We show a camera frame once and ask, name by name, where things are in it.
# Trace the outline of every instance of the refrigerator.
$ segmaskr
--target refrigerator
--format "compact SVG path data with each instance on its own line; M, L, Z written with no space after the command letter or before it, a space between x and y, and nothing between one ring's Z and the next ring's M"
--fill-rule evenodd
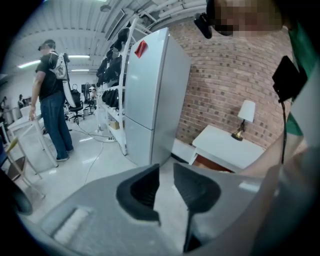
M141 41L146 48L135 54ZM125 81L127 157L138 166L164 164L171 156L186 95L191 58L163 28L130 50Z

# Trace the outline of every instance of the black camera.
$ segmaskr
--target black camera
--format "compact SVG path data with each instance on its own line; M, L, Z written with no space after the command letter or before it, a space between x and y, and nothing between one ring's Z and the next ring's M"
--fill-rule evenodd
M201 31L206 39L210 39L212 37L211 27L208 21L208 17L205 13L197 13L194 16L194 24Z
M223 36L231 36L233 34L233 26L222 25L221 20L216 19L215 2L213 0L207 0L206 13L197 13L194 16L194 24L207 39L212 37L211 27Z

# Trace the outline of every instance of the desk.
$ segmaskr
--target desk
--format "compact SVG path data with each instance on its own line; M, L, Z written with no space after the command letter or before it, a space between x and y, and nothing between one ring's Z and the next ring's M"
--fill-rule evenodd
M231 137L231 133L212 125L208 125L192 145L195 150L189 165L200 155L234 173L241 172L265 151L246 139L238 141Z
M14 123L10 124L8 126L8 129L10 130L10 133L11 133L12 137L14 138L15 137L14 131L16 131L16 130L22 128L22 127L34 126L36 131L37 131L37 133L38 133L38 138L39 138L39 140L40 140L40 142L41 142L46 154L48 155L48 157L51 160L51 162L53 163L53 165L55 167L57 167L58 166L57 161L52 156L51 151L48 148L47 143L45 142L42 130L41 130L40 125L39 125L39 120L41 118L42 118L42 116L39 113L36 114L36 117L34 118L33 121L29 120L29 116L23 116L20 119L18 119L17 121L15 121Z

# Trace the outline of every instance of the sneaker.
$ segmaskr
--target sneaker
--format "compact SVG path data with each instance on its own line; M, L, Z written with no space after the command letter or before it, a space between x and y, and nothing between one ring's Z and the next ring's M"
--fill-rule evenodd
M69 156L67 158L64 158L64 159L60 159L60 158L57 158L56 161L57 162L65 162L69 159Z

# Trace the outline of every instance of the brick wall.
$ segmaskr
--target brick wall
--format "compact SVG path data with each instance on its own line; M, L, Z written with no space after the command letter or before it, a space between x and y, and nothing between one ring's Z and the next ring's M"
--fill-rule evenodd
M283 130L272 75L284 55L292 58L288 33L244 39L213 31L208 40L192 20L171 26L170 32L192 59L176 137L190 144L208 124L232 133L242 121L237 115L243 101L251 100L254 122L243 137L267 148Z

